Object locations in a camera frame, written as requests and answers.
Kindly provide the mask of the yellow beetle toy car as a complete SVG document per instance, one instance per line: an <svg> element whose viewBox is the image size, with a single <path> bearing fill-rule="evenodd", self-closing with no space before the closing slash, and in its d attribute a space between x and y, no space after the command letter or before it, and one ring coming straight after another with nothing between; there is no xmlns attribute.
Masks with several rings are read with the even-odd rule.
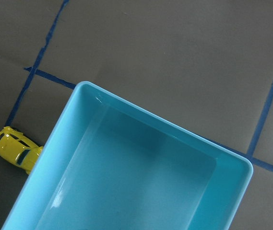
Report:
<svg viewBox="0 0 273 230"><path fill-rule="evenodd" d="M0 156L30 174L42 153L43 146L32 141L18 129L5 126L0 131Z"/></svg>

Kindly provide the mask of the light blue plastic bin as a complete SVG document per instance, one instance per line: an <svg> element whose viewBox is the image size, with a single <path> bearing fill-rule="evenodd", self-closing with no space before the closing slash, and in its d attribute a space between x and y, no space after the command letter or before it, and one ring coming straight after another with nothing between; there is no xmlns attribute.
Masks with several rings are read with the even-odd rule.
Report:
<svg viewBox="0 0 273 230"><path fill-rule="evenodd" d="M88 81L79 83L5 230L226 230L246 158Z"/></svg>

